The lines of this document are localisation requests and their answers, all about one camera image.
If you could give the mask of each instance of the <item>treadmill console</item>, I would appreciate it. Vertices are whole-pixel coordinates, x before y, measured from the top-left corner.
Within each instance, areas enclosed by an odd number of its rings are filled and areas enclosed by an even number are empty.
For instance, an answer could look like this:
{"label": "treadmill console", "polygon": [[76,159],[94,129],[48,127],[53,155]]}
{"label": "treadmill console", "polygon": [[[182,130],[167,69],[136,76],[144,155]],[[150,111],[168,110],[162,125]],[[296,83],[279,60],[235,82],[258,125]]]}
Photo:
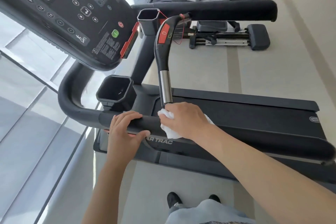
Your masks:
{"label": "treadmill console", "polygon": [[137,15],[125,0],[0,0],[0,11],[83,64],[107,71],[137,38]]}

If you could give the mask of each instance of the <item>person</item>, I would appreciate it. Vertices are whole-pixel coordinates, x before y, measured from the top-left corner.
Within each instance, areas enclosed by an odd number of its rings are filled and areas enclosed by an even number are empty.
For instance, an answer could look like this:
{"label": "person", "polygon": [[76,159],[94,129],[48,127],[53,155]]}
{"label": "person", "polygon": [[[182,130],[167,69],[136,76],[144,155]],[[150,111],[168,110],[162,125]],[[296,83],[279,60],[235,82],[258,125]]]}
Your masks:
{"label": "person", "polygon": [[[334,193],[209,124],[198,106],[174,103],[165,108],[174,114],[174,119],[160,115],[161,123],[216,157],[279,224],[336,223]],[[150,135],[149,131],[141,131],[131,137],[126,132],[131,120],[141,117],[134,111],[113,117],[107,161],[82,224],[117,223],[119,190],[125,168],[144,137]],[[166,224],[255,223],[237,210],[226,208],[214,196],[191,209],[184,209],[175,193],[168,195],[168,203],[171,214]]]}

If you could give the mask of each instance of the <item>red emergency stop button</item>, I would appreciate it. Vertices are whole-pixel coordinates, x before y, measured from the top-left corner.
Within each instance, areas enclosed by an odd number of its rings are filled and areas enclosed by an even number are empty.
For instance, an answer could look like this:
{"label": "red emergency stop button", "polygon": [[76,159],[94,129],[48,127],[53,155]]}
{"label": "red emergency stop button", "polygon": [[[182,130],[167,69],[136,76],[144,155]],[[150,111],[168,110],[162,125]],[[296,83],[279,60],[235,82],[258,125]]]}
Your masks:
{"label": "red emergency stop button", "polygon": [[169,28],[170,26],[168,24],[163,25],[159,36],[159,44],[164,44],[166,42]]}

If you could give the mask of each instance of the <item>black shoe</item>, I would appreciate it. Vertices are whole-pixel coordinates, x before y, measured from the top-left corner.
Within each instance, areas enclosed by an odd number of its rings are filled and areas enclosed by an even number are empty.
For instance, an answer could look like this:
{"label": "black shoe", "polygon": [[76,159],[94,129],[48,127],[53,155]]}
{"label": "black shoe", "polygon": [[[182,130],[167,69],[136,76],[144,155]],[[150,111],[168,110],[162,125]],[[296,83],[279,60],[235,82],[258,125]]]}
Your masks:
{"label": "black shoe", "polygon": [[217,197],[216,195],[212,194],[209,199],[215,200],[216,202],[220,203],[221,200],[219,199],[219,197]]}
{"label": "black shoe", "polygon": [[170,192],[167,196],[167,202],[169,209],[172,208],[175,204],[182,204],[182,200],[175,192]]}

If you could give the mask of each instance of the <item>red string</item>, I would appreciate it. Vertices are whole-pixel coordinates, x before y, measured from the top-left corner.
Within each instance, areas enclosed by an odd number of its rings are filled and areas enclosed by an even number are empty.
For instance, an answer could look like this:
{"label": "red string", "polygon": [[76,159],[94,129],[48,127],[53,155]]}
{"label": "red string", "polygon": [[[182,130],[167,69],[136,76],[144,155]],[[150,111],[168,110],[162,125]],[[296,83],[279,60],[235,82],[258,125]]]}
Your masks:
{"label": "red string", "polygon": [[[159,12],[160,12],[164,17],[166,17],[166,19],[168,19],[168,17],[165,16],[165,15],[163,14],[163,12],[161,12],[160,10],[159,10]],[[183,23],[183,30],[182,30],[182,38],[181,38],[181,42],[178,44],[175,40],[173,40],[173,41],[174,41],[175,43],[177,43],[178,45],[182,44],[183,34],[184,34],[184,23]]]}

